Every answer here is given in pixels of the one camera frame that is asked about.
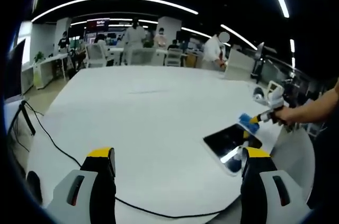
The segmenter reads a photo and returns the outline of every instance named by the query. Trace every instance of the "floor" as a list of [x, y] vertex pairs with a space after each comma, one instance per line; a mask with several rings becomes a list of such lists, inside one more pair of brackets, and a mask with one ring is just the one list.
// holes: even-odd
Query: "floor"
[[38, 112], [45, 114], [53, 100], [58, 96], [67, 82], [63, 79], [57, 79], [48, 84], [44, 89], [37, 90], [32, 87], [25, 93], [26, 100]]

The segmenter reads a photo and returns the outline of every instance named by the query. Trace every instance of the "white wall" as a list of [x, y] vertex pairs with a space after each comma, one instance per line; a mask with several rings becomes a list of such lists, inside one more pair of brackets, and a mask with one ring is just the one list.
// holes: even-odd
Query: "white wall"
[[30, 63], [34, 62], [34, 57], [41, 51], [47, 58], [53, 53], [56, 26], [49, 24], [33, 24], [31, 32]]
[[30, 62], [30, 44], [31, 44], [32, 22], [24, 21], [20, 25], [17, 43], [26, 40], [23, 48], [22, 64]]

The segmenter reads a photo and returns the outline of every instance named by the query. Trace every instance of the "office chair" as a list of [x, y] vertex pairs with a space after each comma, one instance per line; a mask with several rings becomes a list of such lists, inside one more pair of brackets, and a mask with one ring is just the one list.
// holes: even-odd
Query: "office chair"
[[106, 67], [112, 60], [107, 60], [105, 51], [98, 43], [86, 45], [86, 58], [86, 68]]
[[165, 58], [165, 66], [180, 67], [182, 50], [178, 48], [170, 48]]

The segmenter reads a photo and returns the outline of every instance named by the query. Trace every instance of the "person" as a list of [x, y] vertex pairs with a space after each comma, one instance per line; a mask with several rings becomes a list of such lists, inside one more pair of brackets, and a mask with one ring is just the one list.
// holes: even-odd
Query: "person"
[[296, 108], [283, 107], [275, 112], [276, 117], [286, 124], [326, 121], [314, 142], [315, 177], [313, 189], [307, 202], [311, 208], [319, 206], [326, 200], [330, 200], [333, 190], [337, 188], [334, 173], [337, 170], [335, 158], [338, 154], [338, 148], [336, 147], [338, 146], [338, 140], [335, 138], [338, 135], [338, 100], [339, 80], [334, 88], [324, 93], [317, 100]]
[[203, 59], [201, 63], [202, 69], [208, 70], [225, 70], [226, 65], [225, 45], [219, 40], [220, 31], [216, 31], [204, 46]]
[[164, 35], [164, 28], [159, 29], [159, 33], [154, 37], [154, 44], [159, 48], [165, 48], [167, 44], [166, 35]]
[[[121, 40], [120, 37], [118, 37], [118, 39], [117, 39], [116, 47], [117, 48], [123, 48], [124, 47], [124, 43], [123, 43], [123, 41]], [[122, 62], [122, 56], [123, 56], [123, 52], [121, 52], [120, 55], [119, 55], [119, 65], [121, 65], [121, 62]]]
[[177, 43], [178, 43], [177, 40], [173, 40], [173, 41], [172, 41], [172, 44], [170, 44], [170, 45], [168, 46], [167, 49], [170, 49], [170, 48], [179, 48], [179, 46], [177, 45]]
[[59, 52], [67, 53], [67, 48], [69, 46], [69, 39], [67, 38], [67, 31], [63, 32], [63, 37], [59, 40], [58, 46], [59, 46]]
[[107, 46], [106, 46], [106, 41], [105, 41], [105, 35], [103, 35], [102, 33], [99, 33], [96, 36], [94, 43], [98, 43], [100, 47], [104, 50], [105, 55], [106, 55]]
[[80, 69], [80, 66], [85, 60], [85, 58], [86, 58], [86, 43], [84, 41], [84, 37], [80, 36], [79, 47], [76, 49], [75, 56], [74, 56], [75, 61], [78, 62], [78, 65], [76, 68], [77, 70]]
[[142, 48], [142, 42], [146, 38], [146, 33], [143, 27], [139, 25], [139, 20], [134, 18], [132, 26], [128, 27], [123, 37], [125, 43], [124, 55], [126, 57], [127, 64], [130, 65], [132, 62], [133, 51]]

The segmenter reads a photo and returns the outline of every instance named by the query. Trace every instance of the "desk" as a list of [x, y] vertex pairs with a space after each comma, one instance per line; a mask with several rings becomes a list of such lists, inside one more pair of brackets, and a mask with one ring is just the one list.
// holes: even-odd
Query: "desk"
[[[240, 195], [241, 174], [230, 176], [203, 137], [266, 107], [252, 100], [256, 85], [227, 81], [216, 71], [158, 66], [84, 69], [41, 119], [56, 144], [82, 163], [100, 147], [115, 148], [117, 197], [172, 216], [228, 207]], [[261, 125], [257, 137], [271, 151], [280, 127]], [[43, 205], [78, 166], [37, 130], [28, 161], [41, 182]], [[168, 223], [116, 202], [117, 223]], [[170, 220], [206, 223], [214, 216]]]
[[110, 50], [108, 50], [108, 53], [115, 53], [115, 52], [123, 52], [123, 48], [110, 48]]
[[53, 79], [52, 61], [61, 60], [61, 67], [63, 70], [64, 80], [66, 81], [66, 73], [64, 68], [64, 59], [68, 57], [67, 53], [60, 53], [56, 56], [49, 57], [42, 62], [33, 65], [34, 84], [37, 89], [42, 89], [48, 85]]
[[21, 69], [21, 91], [25, 94], [33, 86], [33, 65], [22, 66]]

